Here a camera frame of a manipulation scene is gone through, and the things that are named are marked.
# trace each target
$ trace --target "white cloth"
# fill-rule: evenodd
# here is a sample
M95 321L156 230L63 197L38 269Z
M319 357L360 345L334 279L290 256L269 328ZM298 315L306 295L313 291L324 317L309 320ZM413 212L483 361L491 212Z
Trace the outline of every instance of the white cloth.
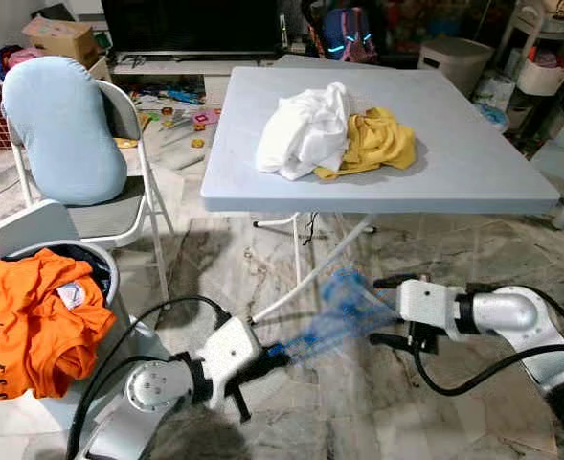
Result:
M260 137L256 168L296 180L316 166L338 171L348 147L348 91L339 82L280 99Z

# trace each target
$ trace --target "tv stand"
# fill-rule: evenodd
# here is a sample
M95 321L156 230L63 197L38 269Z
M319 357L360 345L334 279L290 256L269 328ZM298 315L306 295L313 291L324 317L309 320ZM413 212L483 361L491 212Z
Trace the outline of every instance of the tv stand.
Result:
M117 64L110 67L112 76L121 75L202 75L205 82L207 105L222 105L226 96L231 72L234 67L259 67L270 65L269 61L250 59L242 60L206 60L199 56L138 56L134 54L118 54Z

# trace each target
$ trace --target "light blue table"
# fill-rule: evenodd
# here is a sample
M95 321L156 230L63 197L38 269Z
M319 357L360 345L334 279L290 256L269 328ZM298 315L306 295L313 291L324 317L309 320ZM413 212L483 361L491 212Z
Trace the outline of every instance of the light blue table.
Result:
M417 137L417 161L323 182L291 182L255 167L260 134L278 99L334 81L350 112L381 105ZM210 211L541 214L557 202L536 171L439 72L394 69L246 68L233 71L201 188ZM294 297L369 225L367 216L323 265L273 306Z

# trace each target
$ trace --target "tile floor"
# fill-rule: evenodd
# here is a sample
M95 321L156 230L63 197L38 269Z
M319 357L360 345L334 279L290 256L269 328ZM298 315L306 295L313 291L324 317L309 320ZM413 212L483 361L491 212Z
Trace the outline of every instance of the tile floor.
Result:
M190 139L160 149L157 129L147 129L150 158L177 231L163 236L171 294L208 295L243 316L266 307L293 285L290 229L256 229L256 216L247 213L207 213L198 194L205 163L177 170L200 152L190 149ZM207 133L209 145L213 131ZM126 156L134 169L134 152ZM15 178L11 155L0 154L0 191ZM0 194L0 219L21 207L18 185ZM357 219L344 216L346 225ZM527 284L564 306L564 232L550 221L380 217L377 233L358 239L330 269L353 264L373 278L420 271L439 283ZM343 231L339 219L319 216L313 243L302 253L303 270L322 260ZM121 270L127 260L147 259L147 239L115 255ZM121 293L132 313L156 301L156 280L151 269L122 270ZM257 328L263 343L291 337L308 324L319 309L317 286ZM166 311L156 324L172 352L193 351L211 327L209 312L197 305ZM441 384L451 386L509 352L496 337L464 344L443 339L440 355L425 362ZM160 428L151 458L564 459L564 434L519 367L450 399L426 387L409 356L353 340L254 381L243 393L253 411L250 422L238 423L232 402L218 413L199 407L177 414ZM0 458L62 458L66 422L44 403L24 398L0 404Z

